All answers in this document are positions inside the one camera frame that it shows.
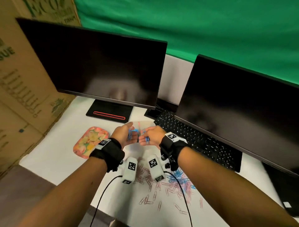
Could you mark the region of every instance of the monitor screen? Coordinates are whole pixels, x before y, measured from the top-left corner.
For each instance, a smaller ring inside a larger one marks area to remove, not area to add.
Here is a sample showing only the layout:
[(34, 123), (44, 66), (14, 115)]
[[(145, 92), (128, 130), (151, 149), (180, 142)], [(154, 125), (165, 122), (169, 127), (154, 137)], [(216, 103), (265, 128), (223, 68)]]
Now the monitor screen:
[(299, 174), (298, 97), (296, 85), (199, 55), (176, 116), (242, 152)]
[(155, 107), (167, 42), (17, 21), (58, 91)]

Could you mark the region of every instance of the white desk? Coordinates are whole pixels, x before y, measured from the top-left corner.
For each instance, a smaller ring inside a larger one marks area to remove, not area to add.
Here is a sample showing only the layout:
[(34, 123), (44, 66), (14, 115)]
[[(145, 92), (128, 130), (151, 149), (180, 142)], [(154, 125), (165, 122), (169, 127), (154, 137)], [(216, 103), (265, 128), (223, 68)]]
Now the white desk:
[[(93, 101), (94, 99), (77, 97), (40, 144), (20, 161), (20, 165), (55, 185), (61, 183), (82, 165), (85, 159), (73, 153), (73, 146), (85, 131), (92, 126), (98, 126), (107, 130), (111, 135), (117, 126), (122, 125), (121, 123), (87, 117), (85, 114)], [(144, 116), (145, 111), (144, 108), (134, 107), (130, 121), (153, 121)], [(154, 146), (148, 146), (145, 152), (138, 144), (131, 146), (125, 150), (126, 156), (145, 157), (152, 153), (159, 154), (159, 150)], [(97, 206), (106, 185), (119, 174), (118, 171), (105, 175), (91, 203), (92, 206)], [(260, 161), (243, 154), (240, 175), (281, 205)], [(120, 183), (119, 179), (115, 180), (105, 192), (99, 209), (131, 227), (189, 226), (188, 215), (178, 213), (179, 211), (174, 206), (176, 203), (181, 210), (187, 210), (184, 201), (180, 200), (176, 194), (166, 196), (165, 191), (163, 191), (164, 188), (161, 191), (157, 188), (154, 204), (139, 205), (140, 200), (147, 194), (150, 195), (149, 200), (152, 200), (154, 190), (149, 192), (149, 186), (146, 183), (136, 183), (126, 187)], [(192, 189), (192, 193), (189, 209), (194, 226), (228, 226), (204, 199), (202, 206), (200, 205), (201, 195), (196, 189)], [(160, 211), (157, 210), (159, 201), (162, 201)]]

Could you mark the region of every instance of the wrist strap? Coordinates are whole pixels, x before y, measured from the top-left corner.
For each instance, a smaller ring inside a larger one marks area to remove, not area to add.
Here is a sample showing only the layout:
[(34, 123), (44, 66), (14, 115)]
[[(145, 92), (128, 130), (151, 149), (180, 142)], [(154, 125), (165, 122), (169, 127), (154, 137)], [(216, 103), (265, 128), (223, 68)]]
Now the wrist strap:
[(172, 132), (165, 134), (159, 146), (161, 148), (161, 155), (164, 156), (164, 159), (169, 159), (171, 171), (175, 171), (179, 167), (178, 156), (181, 150), (184, 147), (190, 147), (184, 138), (181, 138)]
[(125, 157), (125, 152), (121, 150), (121, 144), (116, 139), (109, 138), (103, 139), (89, 156), (105, 160), (107, 172), (114, 172)]

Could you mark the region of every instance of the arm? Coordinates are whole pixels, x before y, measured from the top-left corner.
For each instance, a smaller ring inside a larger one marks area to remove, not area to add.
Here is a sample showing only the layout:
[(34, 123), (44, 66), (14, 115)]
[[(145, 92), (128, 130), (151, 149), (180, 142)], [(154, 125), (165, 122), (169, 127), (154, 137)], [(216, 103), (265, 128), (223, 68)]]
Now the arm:
[[(112, 134), (122, 145), (137, 142), (137, 134), (126, 141), (133, 123), (117, 127)], [(107, 171), (103, 159), (90, 157), (68, 178), (46, 195), (21, 221), (18, 227), (78, 226)]]
[[(151, 145), (158, 146), (165, 131), (150, 127)], [(144, 136), (139, 138), (145, 145)], [(299, 226), (297, 221), (245, 178), (203, 157), (189, 147), (181, 150), (178, 164), (211, 207), (231, 227)]]

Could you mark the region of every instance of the black keyboard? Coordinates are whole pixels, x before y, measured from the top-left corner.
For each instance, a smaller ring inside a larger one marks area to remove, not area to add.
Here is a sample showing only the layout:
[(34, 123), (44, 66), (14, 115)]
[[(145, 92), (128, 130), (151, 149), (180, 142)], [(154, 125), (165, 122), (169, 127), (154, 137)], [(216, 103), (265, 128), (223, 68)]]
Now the black keyboard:
[(173, 116), (172, 112), (163, 110), (154, 123), (161, 126), (166, 132), (173, 132), (186, 139), (195, 151), (212, 161), (230, 170), (240, 172), (241, 151), (174, 119)]

